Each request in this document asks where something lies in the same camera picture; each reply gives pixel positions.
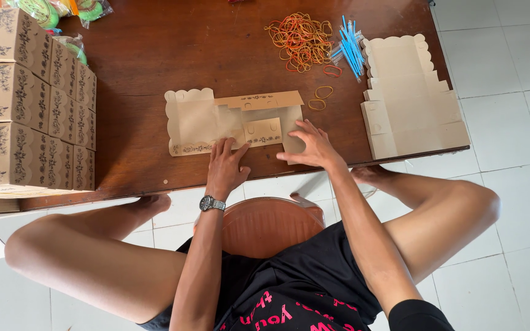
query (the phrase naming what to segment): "wristwatch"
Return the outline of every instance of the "wristwatch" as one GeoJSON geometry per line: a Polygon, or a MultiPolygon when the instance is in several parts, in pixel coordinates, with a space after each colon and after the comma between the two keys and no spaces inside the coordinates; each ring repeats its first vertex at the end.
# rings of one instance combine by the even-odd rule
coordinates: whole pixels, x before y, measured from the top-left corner
{"type": "Polygon", "coordinates": [[[226,204],[222,201],[218,201],[214,199],[212,196],[205,196],[200,200],[200,209],[202,211],[206,211],[210,208],[217,208],[220,210],[224,210],[226,207],[226,204]]]}

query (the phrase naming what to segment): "wooden table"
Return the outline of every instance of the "wooden table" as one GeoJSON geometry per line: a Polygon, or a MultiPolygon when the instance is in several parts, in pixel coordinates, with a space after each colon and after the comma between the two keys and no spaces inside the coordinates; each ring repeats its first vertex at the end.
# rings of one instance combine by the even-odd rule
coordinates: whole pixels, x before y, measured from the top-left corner
{"type": "MultiPolygon", "coordinates": [[[[114,13],[83,29],[77,17],[62,19],[65,32],[84,36],[91,68],[98,77],[97,190],[25,199],[23,210],[168,192],[205,185],[210,154],[172,157],[168,152],[164,94],[168,90],[210,87],[216,98],[297,89],[305,102],[318,86],[335,92],[324,111],[302,107],[304,118],[328,132],[351,166],[374,164],[360,103],[366,83],[358,84],[344,61],[343,75],[329,78],[316,65],[288,72],[263,27],[298,11],[329,20],[338,33],[341,16],[357,20],[366,38],[424,34],[441,80],[451,86],[445,59],[426,0],[291,1],[112,0],[114,13]]],[[[250,179],[319,169],[276,160],[282,145],[250,148],[241,161],[250,179]]],[[[441,154],[435,151],[405,158],[441,154]]]]}

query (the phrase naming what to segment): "leg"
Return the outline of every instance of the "leg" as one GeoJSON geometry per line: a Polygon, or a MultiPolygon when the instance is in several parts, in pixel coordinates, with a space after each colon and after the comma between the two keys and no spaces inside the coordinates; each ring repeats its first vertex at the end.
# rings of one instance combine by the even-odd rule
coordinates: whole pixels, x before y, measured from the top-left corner
{"type": "Polygon", "coordinates": [[[401,174],[380,166],[351,171],[413,209],[385,222],[412,279],[419,283],[478,237],[499,216],[500,201],[488,188],[461,180],[401,174]]]}
{"type": "Polygon", "coordinates": [[[121,240],[170,204],[163,194],[73,215],[47,215],[11,235],[5,260],[27,278],[145,323],[173,303],[186,255],[121,240]]]}

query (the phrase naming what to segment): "foot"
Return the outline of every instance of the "foot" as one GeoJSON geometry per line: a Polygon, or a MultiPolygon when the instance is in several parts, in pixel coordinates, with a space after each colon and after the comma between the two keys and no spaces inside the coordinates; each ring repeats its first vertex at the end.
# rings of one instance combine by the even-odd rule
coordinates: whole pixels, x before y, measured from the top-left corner
{"type": "Polygon", "coordinates": [[[169,210],[171,207],[171,198],[167,193],[153,194],[151,196],[143,196],[134,202],[140,208],[152,209],[155,215],[169,210]]]}
{"type": "Polygon", "coordinates": [[[371,186],[375,186],[379,180],[386,178],[390,173],[391,171],[379,165],[361,166],[351,169],[351,176],[353,176],[355,183],[371,186]]]}

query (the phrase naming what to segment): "rubber band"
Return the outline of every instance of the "rubber band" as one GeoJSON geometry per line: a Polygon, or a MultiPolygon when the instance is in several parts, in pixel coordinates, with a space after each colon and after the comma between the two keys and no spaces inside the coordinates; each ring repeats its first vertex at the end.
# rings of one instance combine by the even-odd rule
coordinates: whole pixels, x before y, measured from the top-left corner
{"type": "Polygon", "coordinates": [[[339,67],[335,67],[334,65],[330,65],[330,64],[325,65],[325,67],[322,68],[322,72],[324,72],[324,73],[327,74],[327,75],[334,75],[335,77],[340,77],[340,76],[343,74],[343,70],[342,70],[341,68],[339,68],[339,67]],[[334,72],[328,72],[328,71],[326,71],[326,69],[327,69],[328,67],[338,69],[338,70],[339,70],[339,74],[337,75],[337,74],[335,74],[334,72]]]}
{"type": "Polygon", "coordinates": [[[273,44],[281,48],[279,58],[286,61],[286,69],[293,72],[305,72],[314,63],[330,63],[333,35],[329,21],[315,21],[310,15],[301,12],[293,13],[282,21],[271,21],[265,26],[273,44]],[[282,57],[282,50],[288,57],[282,57]]]}
{"type": "Polygon", "coordinates": [[[333,94],[333,87],[332,86],[320,86],[318,87],[315,91],[314,91],[314,96],[317,97],[318,99],[326,99],[328,98],[331,94],[333,94]],[[330,88],[330,93],[328,93],[327,96],[325,96],[324,98],[323,97],[319,97],[318,96],[318,90],[321,89],[321,88],[330,88]]]}
{"type": "Polygon", "coordinates": [[[324,110],[326,108],[326,102],[324,100],[321,100],[321,99],[312,99],[312,100],[308,101],[308,108],[312,109],[314,111],[321,111],[321,110],[324,110]],[[314,108],[314,107],[312,107],[312,105],[310,103],[313,102],[313,101],[322,102],[322,108],[314,108]]]}

